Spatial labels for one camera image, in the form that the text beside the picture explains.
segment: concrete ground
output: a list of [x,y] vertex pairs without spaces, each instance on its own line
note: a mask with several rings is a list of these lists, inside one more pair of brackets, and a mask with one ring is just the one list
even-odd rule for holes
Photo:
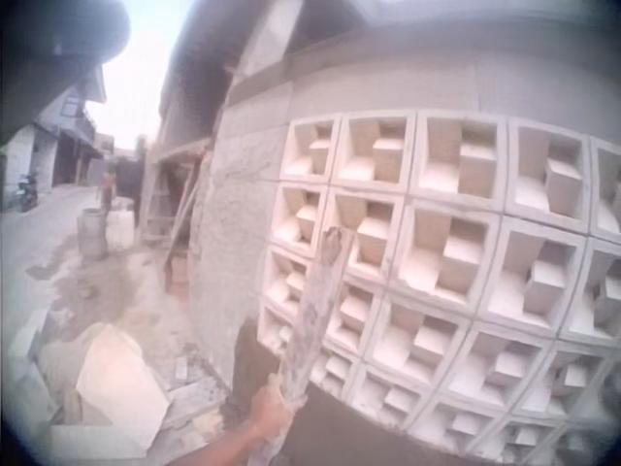
[[[183,287],[175,288],[181,293],[163,292],[156,252],[134,246],[112,250],[99,262],[82,260],[77,218],[82,209],[97,204],[94,188],[61,186],[36,209],[3,217],[3,357],[33,311],[47,308],[53,325],[37,364],[49,394],[61,407],[66,387],[75,385],[86,354],[87,347],[76,342],[83,342],[80,336],[95,324],[112,323],[128,333],[140,345],[144,361],[164,391],[211,379],[212,369],[199,351],[186,315]],[[176,376],[180,358],[187,361],[184,379]],[[66,415],[61,410],[55,423],[73,424]],[[196,431],[192,422],[179,435],[175,429],[162,430],[145,460],[97,464],[164,464],[162,458],[170,460],[187,452],[178,446],[180,435],[191,437]],[[198,432],[205,440],[213,434]]]

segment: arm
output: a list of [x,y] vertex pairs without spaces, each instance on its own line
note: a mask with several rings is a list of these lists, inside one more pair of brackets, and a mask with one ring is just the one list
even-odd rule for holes
[[250,418],[212,444],[171,463],[171,466],[236,466],[250,456],[261,441],[277,436],[293,419],[282,403],[276,379],[252,399]]

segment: gray bucket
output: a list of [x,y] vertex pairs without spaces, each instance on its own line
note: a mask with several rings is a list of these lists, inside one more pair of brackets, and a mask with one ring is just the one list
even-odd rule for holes
[[78,248],[86,260],[101,260],[108,254],[106,213],[84,209],[78,217]]

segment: person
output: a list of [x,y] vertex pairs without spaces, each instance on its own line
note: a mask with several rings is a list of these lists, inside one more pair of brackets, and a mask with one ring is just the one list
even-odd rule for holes
[[107,170],[104,172],[104,176],[101,183],[101,209],[108,214],[113,205],[113,199],[115,195],[116,187],[116,170],[112,162],[108,162]]
[[293,421],[293,416],[294,411],[284,406],[278,378],[271,375],[268,384],[252,398],[246,422],[169,466],[237,466],[246,461],[259,444],[277,437]]

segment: motorcycle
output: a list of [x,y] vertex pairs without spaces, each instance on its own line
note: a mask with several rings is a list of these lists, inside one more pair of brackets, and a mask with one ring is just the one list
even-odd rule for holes
[[17,201],[21,212],[28,212],[37,206],[37,179],[34,175],[22,175],[17,183]]

